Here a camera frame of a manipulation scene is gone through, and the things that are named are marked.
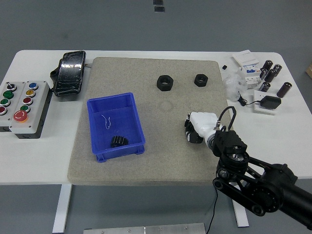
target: gray floor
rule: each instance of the gray floor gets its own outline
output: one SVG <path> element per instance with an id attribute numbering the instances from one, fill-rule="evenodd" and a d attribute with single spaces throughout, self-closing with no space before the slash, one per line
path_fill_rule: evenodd
<path id="1" fill-rule="evenodd" d="M 277 52 L 308 107 L 312 80 L 312 1 L 164 0 L 9 1 L 0 8 L 0 80 L 19 50 Z M 312 193 L 312 180 L 298 186 Z M 59 185 L 0 186 L 0 233 L 51 233 Z M 74 186 L 65 233 L 86 228 L 205 222 L 215 192 L 208 187 Z M 237 228 L 231 201 L 219 195 L 210 233 L 311 233 L 281 212 Z"/>

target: blue plastic bin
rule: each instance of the blue plastic bin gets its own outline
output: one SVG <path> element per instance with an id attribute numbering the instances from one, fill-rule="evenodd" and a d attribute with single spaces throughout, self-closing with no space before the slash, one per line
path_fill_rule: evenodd
<path id="1" fill-rule="evenodd" d="M 98 162 L 144 152 L 145 138 L 132 93 L 99 97 L 87 101 L 92 153 Z M 114 136 L 123 136 L 129 144 L 111 148 Z"/>

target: yellow button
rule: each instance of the yellow button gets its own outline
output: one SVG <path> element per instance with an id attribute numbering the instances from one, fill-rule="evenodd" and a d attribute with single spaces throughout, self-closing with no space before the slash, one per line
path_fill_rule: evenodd
<path id="1" fill-rule="evenodd" d="M 35 95 L 35 91 L 34 90 L 27 90 L 26 91 L 26 96 L 27 97 L 33 97 Z"/>

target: black power adapter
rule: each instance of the black power adapter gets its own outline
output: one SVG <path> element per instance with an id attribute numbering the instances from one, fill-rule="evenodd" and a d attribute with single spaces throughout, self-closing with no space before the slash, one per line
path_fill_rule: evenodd
<path id="1" fill-rule="evenodd" d="M 282 100 L 279 97 L 265 96 L 260 101 L 260 106 L 267 109 L 276 109 L 281 103 Z"/>
<path id="2" fill-rule="evenodd" d="M 282 103 L 282 100 L 279 97 L 273 97 L 273 96 L 265 96 L 264 98 L 262 98 L 261 101 L 257 100 L 257 101 L 253 101 L 251 103 L 247 103 L 247 101 L 242 97 L 242 95 L 240 93 L 239 93 L 239 96 L 240 97 L 237 101 L 242 106 L 250 105 L 250 104 L 253 104 L 255 102 L 260 102 L 261 107 L 274 110 Z"/>

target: metal plate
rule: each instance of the metal plate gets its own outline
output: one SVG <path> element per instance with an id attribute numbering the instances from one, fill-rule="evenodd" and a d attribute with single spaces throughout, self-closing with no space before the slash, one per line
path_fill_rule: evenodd
<path id="1" fill-rule="evenodd" d="M 163 0 L 153 0 L 153 5 L 163 6 L 164 1 Z"/>
<path id="2" fill-rule="evenodd" d="M 155 6 L 155 12 L 165 12 L 164 6 Z"/>
<path id="3" fill-rule="evenodd" d="M 204 223 L 84 230 L 83 234 L 205 234 Z"/>

